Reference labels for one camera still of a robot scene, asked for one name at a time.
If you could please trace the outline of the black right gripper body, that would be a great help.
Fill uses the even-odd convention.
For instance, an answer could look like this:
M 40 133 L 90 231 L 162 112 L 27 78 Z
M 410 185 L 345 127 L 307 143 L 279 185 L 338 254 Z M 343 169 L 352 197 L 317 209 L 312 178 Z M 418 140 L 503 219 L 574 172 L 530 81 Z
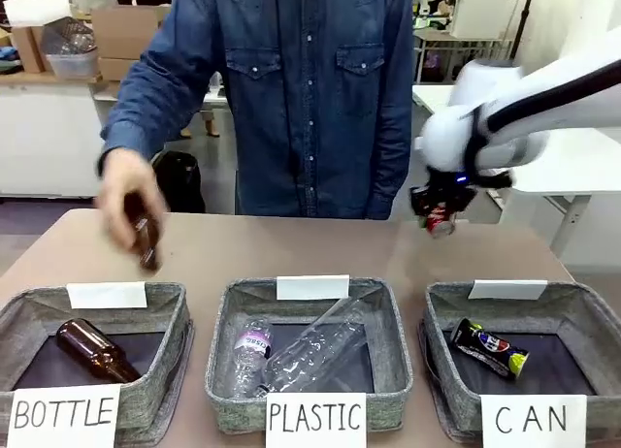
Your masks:
M 444 202 L 451 210 L 452 203 L 461 201 L 466 210 L 476 196 L 476 189 L 470 186 L 469 178 L 465 174 L 441 172 L 431 167 L 427 167 L 426 170 L 427 182 L 422 186 L 411 188 L 427 188 L 429 206 Z

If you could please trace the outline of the red drink can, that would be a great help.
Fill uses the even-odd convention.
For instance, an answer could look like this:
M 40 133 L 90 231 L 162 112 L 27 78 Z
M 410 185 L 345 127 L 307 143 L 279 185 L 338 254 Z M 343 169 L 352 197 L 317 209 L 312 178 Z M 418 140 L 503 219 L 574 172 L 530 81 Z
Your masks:
M 419 224 L 432 238 L 447 237 L 455 231 L 455 214 L 444 202 L 431 204 L 423 209 Z

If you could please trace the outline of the black Pepsi can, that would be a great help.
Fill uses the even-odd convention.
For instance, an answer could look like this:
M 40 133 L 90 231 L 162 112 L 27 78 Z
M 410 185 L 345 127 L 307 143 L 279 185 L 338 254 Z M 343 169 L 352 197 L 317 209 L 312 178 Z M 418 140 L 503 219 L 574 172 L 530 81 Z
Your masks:
M 529 358 L 527 350 L 489 333 L 468 318 L 463 318 L 454 327 L 449 342 L 456 349 L 510 381 L 520 376 Z

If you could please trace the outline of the large clear plastic bottle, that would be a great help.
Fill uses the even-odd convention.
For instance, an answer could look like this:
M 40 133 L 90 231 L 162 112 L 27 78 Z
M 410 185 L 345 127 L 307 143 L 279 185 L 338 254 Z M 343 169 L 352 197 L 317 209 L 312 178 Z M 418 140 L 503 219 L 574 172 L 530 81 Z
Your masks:
M 337 301 L 268 360 L 253 394 L 263 398 L 322 387 L 367 343 L 365 314 L 360 299 Z

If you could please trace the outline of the crushed small plastic bottle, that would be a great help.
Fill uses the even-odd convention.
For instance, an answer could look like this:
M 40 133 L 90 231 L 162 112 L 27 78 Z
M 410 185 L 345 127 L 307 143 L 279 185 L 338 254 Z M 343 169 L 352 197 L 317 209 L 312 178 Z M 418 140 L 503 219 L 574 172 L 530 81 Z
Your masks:
M 249 318 L 234 346 L 231 397 L 250 395 L 271 355 L 273 326 L 266 317 Z

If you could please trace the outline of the brown glass bottle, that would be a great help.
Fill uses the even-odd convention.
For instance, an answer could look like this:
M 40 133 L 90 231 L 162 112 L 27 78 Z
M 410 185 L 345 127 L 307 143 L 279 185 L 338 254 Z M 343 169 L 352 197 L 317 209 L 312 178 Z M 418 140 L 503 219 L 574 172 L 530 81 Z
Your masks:
M 60 349 L 97 378 L 119 384 L 141 378 L 125 351 L 85 319 L 66 321 L 55 339 Z
M 134 230 L 134 252 L 139 256 L 140 266 L 147 272 L 159 267 L 157 244 L 160 240 L 159 225 L 148 213 L 141 196 L 134 192 L 125 196 L 124 211 Z

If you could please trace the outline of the grey felt plastic basket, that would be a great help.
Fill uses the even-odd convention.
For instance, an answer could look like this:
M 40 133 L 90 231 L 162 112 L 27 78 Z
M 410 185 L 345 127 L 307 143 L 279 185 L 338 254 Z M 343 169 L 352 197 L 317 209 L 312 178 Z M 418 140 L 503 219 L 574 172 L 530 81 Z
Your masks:
M 413 371 L 394 294 L 381 279 L 353 277 L 347 298 L 360 299 L 366 307 L 367 343 L 322 387 L 300 393 L 364 393 L 368 431 L 396 430 L 402 425 Z M 231 397 L 234 346 L 244 323 L 255 317 L 266 317 L 272 323 L 270 359 L 337 301 L 278 301 L 273 278 L 237 280 L 225 289 L 205 373 L 205 391 L 222 432 L 265 430 L 268 395 L 258 398 L 253 394 L 260 379 L 250 395 Z

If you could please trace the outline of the grey felt can basket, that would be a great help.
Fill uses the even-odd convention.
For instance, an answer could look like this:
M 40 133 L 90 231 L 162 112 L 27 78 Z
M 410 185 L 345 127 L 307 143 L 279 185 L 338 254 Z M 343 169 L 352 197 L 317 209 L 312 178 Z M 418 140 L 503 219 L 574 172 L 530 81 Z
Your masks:
M 621 441 L 621 318 L 579 283 L 552 282 L 537 301 L 469 300 L 472 282 L 428 287 L 419 344 L 436 411 L 458 443 L 482 436 L 483 395 L 584 395 L 586 440 Z M 468 318 L 529 352 L 520 376 L 506 380 L 450 344 Z

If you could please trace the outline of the large CAN paper sign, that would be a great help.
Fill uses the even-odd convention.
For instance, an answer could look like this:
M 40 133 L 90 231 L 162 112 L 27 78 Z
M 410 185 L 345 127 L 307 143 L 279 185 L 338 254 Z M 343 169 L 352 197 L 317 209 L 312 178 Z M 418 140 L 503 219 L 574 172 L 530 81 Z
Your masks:
M 483 448 L 585 448 L 584 395 L 483 395 Z

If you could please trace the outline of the grey felt bottle basket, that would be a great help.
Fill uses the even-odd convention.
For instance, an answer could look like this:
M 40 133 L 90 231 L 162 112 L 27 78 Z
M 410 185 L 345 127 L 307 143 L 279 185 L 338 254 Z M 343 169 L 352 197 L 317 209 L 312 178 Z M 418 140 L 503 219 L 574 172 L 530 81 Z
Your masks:
M 189 359 L 193 324 L 178 283 L 149 283 L 147 305 L 73 309 L 65 287 L 24 290 L 0 308 L 0 448 L 16 389 L 97 383 L 59 349 L 54 335 L 72 318 L 91 322 L 141 374 L 120 389 L 114 448 L 152 448 L 170 426 Z

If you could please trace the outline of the white desk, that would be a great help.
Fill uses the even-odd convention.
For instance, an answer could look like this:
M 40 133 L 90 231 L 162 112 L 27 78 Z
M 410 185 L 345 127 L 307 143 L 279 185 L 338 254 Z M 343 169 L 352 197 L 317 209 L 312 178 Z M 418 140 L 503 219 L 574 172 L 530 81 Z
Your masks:
M 528 226 L 564 263 L 621 268 L 621 144 L 596 129 L 554 131 L 535 162 L 513 170 L 502 224 Z

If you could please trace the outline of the white equipment box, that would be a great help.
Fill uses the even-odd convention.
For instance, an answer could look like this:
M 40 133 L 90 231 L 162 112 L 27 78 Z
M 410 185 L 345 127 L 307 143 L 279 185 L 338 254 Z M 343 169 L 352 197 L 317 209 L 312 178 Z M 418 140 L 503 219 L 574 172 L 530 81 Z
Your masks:
M 460 40 L 498 40 L 507 30 L 511 0 L 456 0 L 450 35 Z

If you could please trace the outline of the large PLASTIC paper sign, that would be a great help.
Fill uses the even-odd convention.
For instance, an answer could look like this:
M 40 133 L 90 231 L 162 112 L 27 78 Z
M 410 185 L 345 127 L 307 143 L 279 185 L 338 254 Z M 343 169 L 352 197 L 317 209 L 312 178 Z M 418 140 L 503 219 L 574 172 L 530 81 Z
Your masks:
M 364 393 L 275 393 L 266 400 L 266 448 L 367 448 Z

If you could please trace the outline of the black bag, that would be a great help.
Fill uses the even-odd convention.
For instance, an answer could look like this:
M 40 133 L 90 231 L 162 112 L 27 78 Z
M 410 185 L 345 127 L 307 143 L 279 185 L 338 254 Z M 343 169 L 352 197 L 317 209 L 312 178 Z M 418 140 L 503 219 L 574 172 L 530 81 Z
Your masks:
M 205 213 L 197 159 L 189 153 L 166 150 L 152 163 L 157 184 L 171 212 Z

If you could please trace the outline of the white cabinet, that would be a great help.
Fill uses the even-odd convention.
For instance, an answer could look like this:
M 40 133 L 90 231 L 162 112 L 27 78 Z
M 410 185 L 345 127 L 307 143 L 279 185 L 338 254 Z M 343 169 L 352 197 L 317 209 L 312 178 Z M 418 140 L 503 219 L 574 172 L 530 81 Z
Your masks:
M 0 84 L 0 197 L 95 196 L 100 129 L 87 84 Z

